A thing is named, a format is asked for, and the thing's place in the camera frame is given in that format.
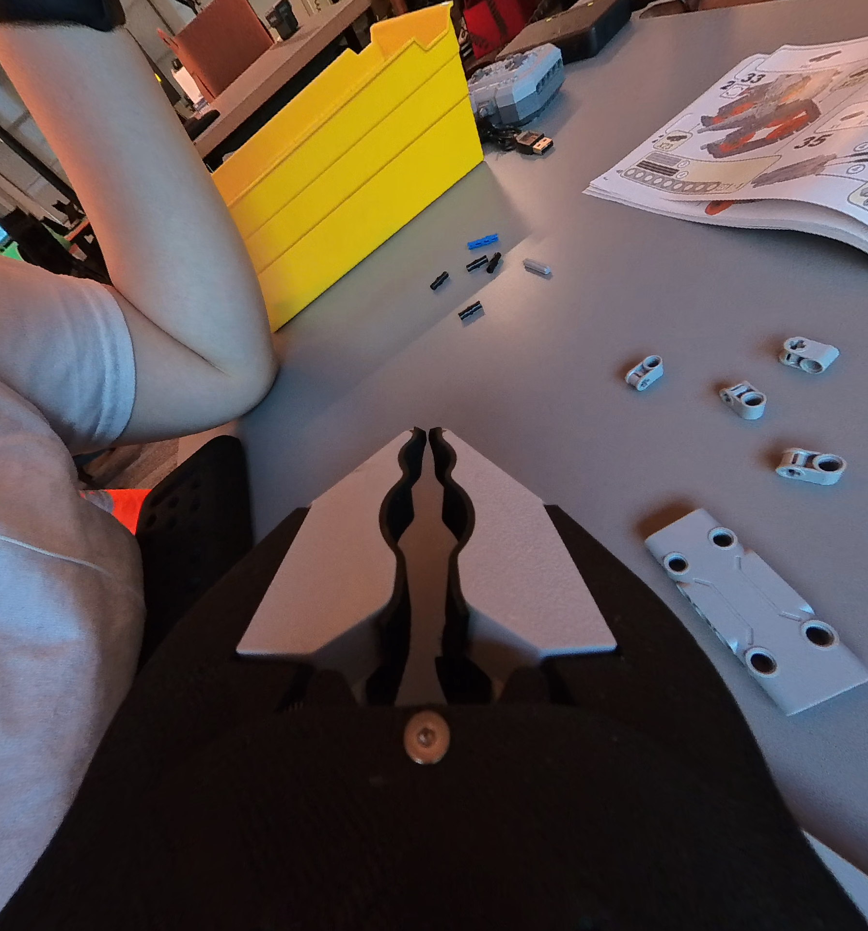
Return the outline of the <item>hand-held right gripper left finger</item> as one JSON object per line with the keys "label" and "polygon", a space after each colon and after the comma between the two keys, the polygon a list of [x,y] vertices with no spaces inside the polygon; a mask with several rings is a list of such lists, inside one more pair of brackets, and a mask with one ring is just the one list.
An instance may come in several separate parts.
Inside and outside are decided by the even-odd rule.
{"label": "hand-held right gripper left finger", "polygon": [[237,653],[283,658],[365,684],[391,704],[410,645],[410,595],[398,542],[413,521],[426,433],[398,435],[316,498]]}

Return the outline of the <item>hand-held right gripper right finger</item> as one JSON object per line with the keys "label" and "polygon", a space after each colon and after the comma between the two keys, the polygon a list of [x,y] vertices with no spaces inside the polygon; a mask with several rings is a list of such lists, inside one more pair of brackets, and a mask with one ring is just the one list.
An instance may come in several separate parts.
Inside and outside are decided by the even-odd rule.
{"label": "hand-held right gripper right finger", "polygon": [[616,647],[544,502],[449,430],[430,430],[456,538],[436,667],[449,703],[486,704],[521,667]]}

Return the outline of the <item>yellow plastic bin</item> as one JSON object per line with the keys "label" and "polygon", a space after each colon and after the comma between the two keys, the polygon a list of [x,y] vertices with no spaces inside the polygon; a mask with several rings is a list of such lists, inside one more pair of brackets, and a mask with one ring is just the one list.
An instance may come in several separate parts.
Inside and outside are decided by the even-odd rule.
{"label": "yellow plastic bin", "polygon": [[374,24],[212,174],[271,329],[482,159],[451,3]]}

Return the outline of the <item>person's left forearm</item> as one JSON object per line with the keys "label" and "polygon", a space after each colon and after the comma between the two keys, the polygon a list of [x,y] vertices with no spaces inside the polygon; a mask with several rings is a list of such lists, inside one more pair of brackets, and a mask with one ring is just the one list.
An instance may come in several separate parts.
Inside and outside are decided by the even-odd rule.
{"label": "person's left forearm", "polygon": [[122,442],[254,408],[278,361],[253,264],[131,35],[2,23],[0,64],[79,196],[126,318],[136,390]]}

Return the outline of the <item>bright orange object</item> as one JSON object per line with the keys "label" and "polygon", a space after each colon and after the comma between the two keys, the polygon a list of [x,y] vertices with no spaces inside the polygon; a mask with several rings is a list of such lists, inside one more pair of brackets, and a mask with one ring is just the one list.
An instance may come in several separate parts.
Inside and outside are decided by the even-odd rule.
{"label": "bright orange object", "polygon": [[83,490],[85,500],[111,514],[132,534],[137,533],[143,503],[151,489]]}

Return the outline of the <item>grey plate with four holes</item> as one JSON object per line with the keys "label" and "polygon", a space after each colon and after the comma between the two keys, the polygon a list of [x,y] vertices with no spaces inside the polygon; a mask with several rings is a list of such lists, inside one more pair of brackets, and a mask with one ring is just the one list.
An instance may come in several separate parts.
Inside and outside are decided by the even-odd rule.
{"label": "grey plate with four holes", "polygon": [[706,510],[667,525],[646,546],[786,715],[868,681],[835,629]]}

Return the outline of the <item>open instruction booklet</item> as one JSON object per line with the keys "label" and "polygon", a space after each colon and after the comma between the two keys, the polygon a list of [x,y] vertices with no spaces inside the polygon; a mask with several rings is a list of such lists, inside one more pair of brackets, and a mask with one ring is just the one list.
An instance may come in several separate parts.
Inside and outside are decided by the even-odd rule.
{"label": "open instruction booklet", "polygon": [[868,255],[868,37],[745,60],[585,193]]}

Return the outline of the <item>grey battery hub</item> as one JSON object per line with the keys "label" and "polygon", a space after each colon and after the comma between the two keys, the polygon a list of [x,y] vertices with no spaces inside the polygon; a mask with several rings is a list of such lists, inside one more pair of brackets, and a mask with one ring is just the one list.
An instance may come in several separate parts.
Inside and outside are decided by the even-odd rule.
{"label": "grey battery hub", "polygon": [[518,127],[544,109],[564,81],[560,49],[544,44],[479,69],[468,80],[477,121]]}

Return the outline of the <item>brown cardboard box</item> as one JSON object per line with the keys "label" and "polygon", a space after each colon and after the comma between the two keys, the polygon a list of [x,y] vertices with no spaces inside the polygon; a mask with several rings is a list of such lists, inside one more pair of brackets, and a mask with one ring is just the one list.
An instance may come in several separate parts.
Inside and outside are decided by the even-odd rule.
{"label": "brown cardboard box", "polygon": [[247,1],[213,1],[175,36],[158,30],[213,102],[275,41]]}

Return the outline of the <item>black power adapter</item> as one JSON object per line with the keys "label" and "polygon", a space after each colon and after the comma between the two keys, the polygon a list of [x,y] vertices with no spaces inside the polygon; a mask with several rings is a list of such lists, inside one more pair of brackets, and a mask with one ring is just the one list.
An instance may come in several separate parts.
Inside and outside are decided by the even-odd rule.
{"label": "black power adapter", "polygon": [[594,57],[627,24],[633,11],[633,1],[574,4],[568,10],[528,24],[497,54],[496,60],[504,60],[545,44],[556,46],[565,64]]}

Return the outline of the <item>red bag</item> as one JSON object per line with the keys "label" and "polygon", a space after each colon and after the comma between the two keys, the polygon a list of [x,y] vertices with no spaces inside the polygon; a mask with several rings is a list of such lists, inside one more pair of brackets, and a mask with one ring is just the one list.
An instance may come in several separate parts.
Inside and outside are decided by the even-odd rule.
{"label": "red bag", "polygon": [[539,1],[464,1],[463,20],[474,56],[503,48],[529,23]]}

